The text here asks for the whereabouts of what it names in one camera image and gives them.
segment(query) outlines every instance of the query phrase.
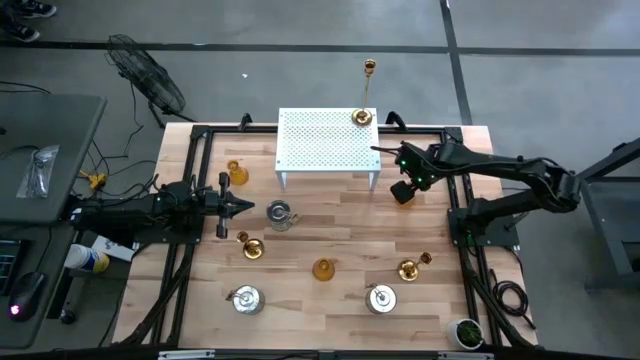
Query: wooden tabletop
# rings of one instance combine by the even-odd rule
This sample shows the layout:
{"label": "wooden tabletop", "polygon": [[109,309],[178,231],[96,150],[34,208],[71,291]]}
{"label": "wooden tabletop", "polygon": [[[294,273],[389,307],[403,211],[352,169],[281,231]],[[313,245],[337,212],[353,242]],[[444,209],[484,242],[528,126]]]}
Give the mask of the wooden tabletop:
{"label": "wooden tabletop", "polygon": [[[164,134],[156,173],[158,183],[182,178],[192,124],[170,123]],[[474,151],[492,153],[484,126],[465,126],[464,143]],[[420,147],[438,142],[431,135],[380,135],[380,146],[397,147],[407,140]],[[198,172],[202,146],[196,156]],[[217,188],[218,173],[238,160],[249,171],[249,182],[231,186],[234,195],[255,202],[229,222],[229,239],[215,237],[217,218],[205,224],[196,247],[185,305],[180,347],[247,349],[359,349],[446,350],[452,348],[445,328],[467,317],[460,262],[449,238],[446,210],[450,207],[446,183],[416,193],[409,205],[399,206],[389,187],[402,179],[393,157],[382,154],[382,172],[374,192],[367,174],[289,174],[282,191],[274,172],[276,134],[218,134],[214,138],[207,183]],[[476,197],[502,196],[500,181],[472,175]],[[465,206],[464,194],[459,194]],[[286,232],[271,229],[266,207],[285,200],[302,215]],[[264,241],[265,253],[249,260],[234,239],[238,231]],[[403,259],[416,260],[427,251],[433,261],[421,268],[415,282],[396,272]],[[167,252],[152,245],[133,261],[120,308],[114,341],[129,335],[158,297]],[[524,286],[512,254],[486,248],[487,262],[499,280]],[[313,263],[332,259],[334,278],[314,279]],[[398,304],[387,315],[374,315],[364,297],[371,283],[386,284],[397,293]],[[266,305],[257,315],[237,313],[225,296],[241,285],[253,285],[265,294]],[[514,301],[507,297],[507,302]],[[489,340],[487,317],[478,298],[480,321]],[[170,328],[173,302],[165,320]],[[522,318],[509,317],[523,336],[536,342]]]}

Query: computer mouse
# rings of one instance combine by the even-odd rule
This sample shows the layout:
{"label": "computer mouse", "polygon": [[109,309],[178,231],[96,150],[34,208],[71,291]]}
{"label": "computer mouse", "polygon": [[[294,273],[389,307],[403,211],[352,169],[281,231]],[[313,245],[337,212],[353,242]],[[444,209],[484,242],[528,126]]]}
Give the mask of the computer mouse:
{"label": "computer mouse", "polygon": [[45,276],[41,272],[22,275],[13,283],[9,294],[9,318],[14,321],[29,320],[38,309]]}

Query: gray floor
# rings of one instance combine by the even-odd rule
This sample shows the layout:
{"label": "gray floor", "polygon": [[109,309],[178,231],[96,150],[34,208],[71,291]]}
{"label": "gray floor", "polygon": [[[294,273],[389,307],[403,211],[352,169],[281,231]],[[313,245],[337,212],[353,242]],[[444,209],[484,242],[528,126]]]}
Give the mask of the gray floor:
{"label": "gray floor", "polygon": [[[46,40],[104,41],[126,33],[140,42],[331,45],[446,45],[437,0],[57,0],[57,18],[37,22]],[[450,0],[460,46],[640,47],[634,0],[536,2]],[[105,155],[122,152],[135,129],[128,83],[105,51],[0,49],[0,80],[109,100],[95,140]],[[379,67],[372,106],[412,124],[460,124],[448,55],[152,52],[200,121],[273,122],[279,107],[348,107],[362,96],[363,59]],[[581,170],[640,134],[639,57],[495,57],[461,59],[473,123],[490,127],[497,153],[548,156]],[[138,94],[145,124],[128,160],[154,159],[162,138]],[[109,181],[119,191],[144,181],[142,165]],[[80,184],[78,191],[84,190]],[[583,207],[565,215],[537,212],[518,225],[527,292],[540,343],[549,349],[640,357],[640,293],[587,294],[583,283],[613,271]],[[125,278],[126,269],[114,271]],[[47,320],[31,351],[97,345],[123,280],[92,281],[80,320]]]}

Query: white table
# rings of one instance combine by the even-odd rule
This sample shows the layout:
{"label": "white table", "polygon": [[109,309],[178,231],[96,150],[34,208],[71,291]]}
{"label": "white table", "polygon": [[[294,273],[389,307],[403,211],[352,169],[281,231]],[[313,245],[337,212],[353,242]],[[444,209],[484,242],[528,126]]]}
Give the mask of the white table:
{"label": "white table", "polygon": [[380,175],[376,109],[373,121],[358,126],[354,108],[281,108],[278,117],[276,175],[287,186],[289,172],[366,172],[373,190]]}

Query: small potted plant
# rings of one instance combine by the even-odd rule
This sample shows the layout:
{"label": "small potted plant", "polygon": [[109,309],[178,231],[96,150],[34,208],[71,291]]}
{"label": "small potted plant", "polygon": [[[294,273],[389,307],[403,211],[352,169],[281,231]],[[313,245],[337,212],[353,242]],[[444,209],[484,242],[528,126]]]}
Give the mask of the small potted plant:
{"label": "small potted plant", "polygon": [[447,326],[447,337],[452,344],[464,350],[476,350],[484,342],[482,328],[471,319],[450,322]]}

